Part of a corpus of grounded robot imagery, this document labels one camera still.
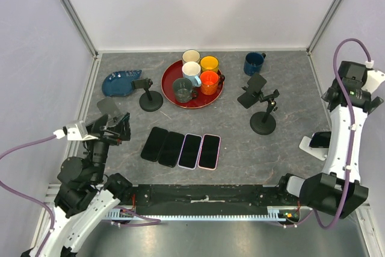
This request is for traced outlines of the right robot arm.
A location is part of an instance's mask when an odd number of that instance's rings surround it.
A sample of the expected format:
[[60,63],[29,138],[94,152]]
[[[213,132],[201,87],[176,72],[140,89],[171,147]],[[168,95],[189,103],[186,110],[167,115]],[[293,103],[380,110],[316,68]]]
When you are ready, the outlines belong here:
[[327,134],[330,141],[323,153],[326,157],[324,168],[321,173],[307,179],[290,173],[281,177],[275,191],[279,203],[289,205],[298,198],[301,205],[335,215],[343,189],[347,187],[347,196],[339,216],[343,219],[368,198],[368,188],[360,183],[360,140],[365,120],[382,103],[379,97],[371,98],[371,93],[366,89],[372,71],[363,64],[341,62],[338,74],[350,97],[356,124],[353,150],[348,150],[351,132],[348,101],[339,83],[333,81],[322,97],[328,103],[331,117],[331,131]]

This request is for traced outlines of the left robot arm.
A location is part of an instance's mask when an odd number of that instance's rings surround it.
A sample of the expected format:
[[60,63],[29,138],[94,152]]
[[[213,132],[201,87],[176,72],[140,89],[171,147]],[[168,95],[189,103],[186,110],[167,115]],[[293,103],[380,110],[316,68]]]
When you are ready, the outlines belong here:
[[82,120],[55,131],[58,138],[81,141],[85,157],[66,158],[57,176],[61,182],[54,199],[54,222],[47,235],[23,256],[76,256],[104,216],[132,198],[132,183],[115,173],[103,180],[110,146],[131,138],[130,114],[104,114],[86,124]]

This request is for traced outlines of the black round-base phone stand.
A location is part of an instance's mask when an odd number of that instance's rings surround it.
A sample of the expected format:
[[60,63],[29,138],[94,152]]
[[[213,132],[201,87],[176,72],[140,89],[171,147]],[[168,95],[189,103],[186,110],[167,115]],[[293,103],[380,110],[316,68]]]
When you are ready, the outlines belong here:
[[147,112],[154,112],[163,105],[162,95],[154,90],[149,90],[153,85],[153,81],[149,78],[133,80],[131,86],[133,90],[144,89],[144,93],[139,99],[140,107]]

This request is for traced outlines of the black phone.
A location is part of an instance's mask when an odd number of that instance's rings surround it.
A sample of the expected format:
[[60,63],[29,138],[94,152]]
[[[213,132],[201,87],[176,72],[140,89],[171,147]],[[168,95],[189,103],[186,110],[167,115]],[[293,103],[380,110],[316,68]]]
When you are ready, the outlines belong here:
[[177,132],[169,132],[165,138],[158,163],[166,167],[175,167],[179,159],[185,136]]
[[157,162],[168,131],[153,127],[141,151],[140,157],[144,160]]

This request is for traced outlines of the lilac-cased phone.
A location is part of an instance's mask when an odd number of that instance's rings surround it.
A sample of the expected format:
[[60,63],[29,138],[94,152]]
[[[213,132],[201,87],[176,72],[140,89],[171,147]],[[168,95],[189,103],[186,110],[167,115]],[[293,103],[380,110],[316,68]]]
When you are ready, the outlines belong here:
[[202,136],[187,134],[183,140],[182,149],[178,159],[178,166],[188,170],[194,170],[202,145]]

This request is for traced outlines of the pink-cased phone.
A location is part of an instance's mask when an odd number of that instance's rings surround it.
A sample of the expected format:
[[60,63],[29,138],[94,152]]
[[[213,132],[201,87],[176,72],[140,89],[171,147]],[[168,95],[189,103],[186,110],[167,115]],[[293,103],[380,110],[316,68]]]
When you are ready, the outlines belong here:
[[206,170],[217,168],[221,138],[217,135],[205,134],[200,149],[198,167]]

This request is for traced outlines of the black-cased phone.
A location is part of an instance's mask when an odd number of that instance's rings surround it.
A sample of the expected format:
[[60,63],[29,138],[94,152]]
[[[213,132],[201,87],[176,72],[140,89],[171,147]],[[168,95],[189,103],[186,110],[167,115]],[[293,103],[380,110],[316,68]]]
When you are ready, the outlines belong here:
[[329,148],[331,139],[331,131],[315,132],[310,139],[309,147],[311,148]]

